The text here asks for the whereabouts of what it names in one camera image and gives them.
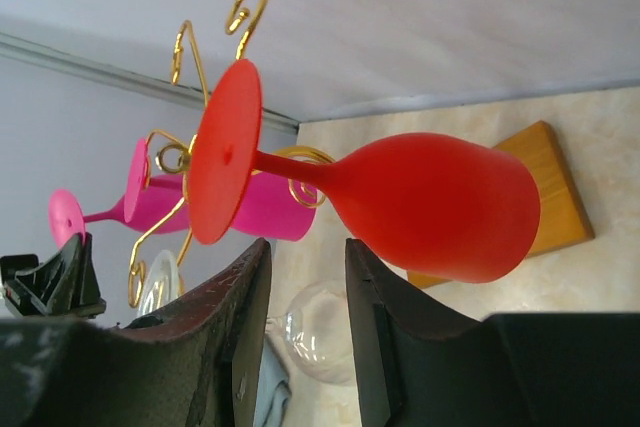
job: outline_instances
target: black plastic part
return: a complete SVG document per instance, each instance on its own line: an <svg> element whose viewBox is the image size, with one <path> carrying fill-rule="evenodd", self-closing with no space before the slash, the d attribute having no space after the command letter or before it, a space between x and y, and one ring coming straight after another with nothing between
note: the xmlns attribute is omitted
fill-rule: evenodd
<svg viewBox="0 0 640 427"><path fill-rule="evenodd" d="M270 289L260 239L124 329L0 319L0 425L252 427Z"/></svg>
<svg viewBox="0 0 640 427"><path fill-rule="evenodd" d="M478 322L360 241L347 241L346 262L363 427L640 425L640 314Z"/></svg>
<svg viewBox="0 0 640 427"><path fill-rule="evenodd" d="M92 236L80 234L47 262L34 254L0 258L5 304L16 317L59 316L95 318L105 312L106 302L91 259Z"/></svg>

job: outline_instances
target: blue cloth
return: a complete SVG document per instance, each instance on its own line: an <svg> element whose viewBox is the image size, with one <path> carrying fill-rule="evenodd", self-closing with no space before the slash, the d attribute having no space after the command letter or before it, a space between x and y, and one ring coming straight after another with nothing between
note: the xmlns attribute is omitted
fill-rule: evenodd
<svg viewBox="0 0 640 427"><path fill-rule="evenodd" d="M289 376L271 343L265 338L253 427L281 426L290 398Z"/></svg>

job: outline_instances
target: ceiling trim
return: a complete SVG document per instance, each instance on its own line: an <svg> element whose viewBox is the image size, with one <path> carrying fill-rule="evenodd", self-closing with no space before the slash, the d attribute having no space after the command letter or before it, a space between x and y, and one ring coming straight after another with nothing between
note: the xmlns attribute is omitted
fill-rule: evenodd
<svg viewBox="0 0 640 427"><path fill-rule="evenodd" d="M199 89L172 85L169 82L76 57L1 32L0 57L202 110L202 91ZM297 120L266 109L263 122L265 127L292 133L297 133L300 124Z"/></svg>

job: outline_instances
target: wooden block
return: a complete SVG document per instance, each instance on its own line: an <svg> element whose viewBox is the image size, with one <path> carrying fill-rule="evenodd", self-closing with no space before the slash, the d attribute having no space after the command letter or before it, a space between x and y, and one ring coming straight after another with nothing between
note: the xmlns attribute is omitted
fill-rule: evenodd
<svg viewBox="0 0 640 427"><path fill-rule="evenodd" d="M536 122L495 148L518 157L533 175L540 191L540 227L529 257L595 237L567 161L549 124ZM447 280L409 272L409 282L424 289Z"/></svg>

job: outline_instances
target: pink wine glass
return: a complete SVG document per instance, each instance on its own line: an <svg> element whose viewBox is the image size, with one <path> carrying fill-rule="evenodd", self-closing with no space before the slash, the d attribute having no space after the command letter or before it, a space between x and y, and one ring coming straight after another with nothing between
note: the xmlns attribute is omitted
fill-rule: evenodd
<svg viewBox="0 0 640 427"><path fill-rule="evenodd" d="M138 217L141 199L152 187L156 188L154 195L160 195L163 190L171 190L182 196L181 182L154 181L158 177L153 177L149 187L145 189L148 169L147 143L141 138L136 143L129 168L127 190L124 195L125 220L127 216ZM299 182L294 183L294 187L303 200L315 202L318 195L315 188L308 186L310 194L307 194L300 188ZM297 241L311 228L315 213L315 208L305 207L293 198L286 178L259 172L251 176L249 187L231 227L258 237Z"/></svg>
<svg viewBox="0 0 640 427"><path fill-rule="evenodd" d="M181 185L179 176L162 175L163 181ZM49 199L49 227L58 248L61 248L69 238L76 233L86 233L86 224L113 220L126 225L138 232L146 232L167 214L180 200L180 190L163 187L147 188L140 196L137 209L133 218L127 222L124 218L124 196L109 210L97 214L84 215L75 196L68 190L56 190ZM185 230L189 226L189 213L187 206L183 206L158 230L157 234L168 234Z"/></svg>

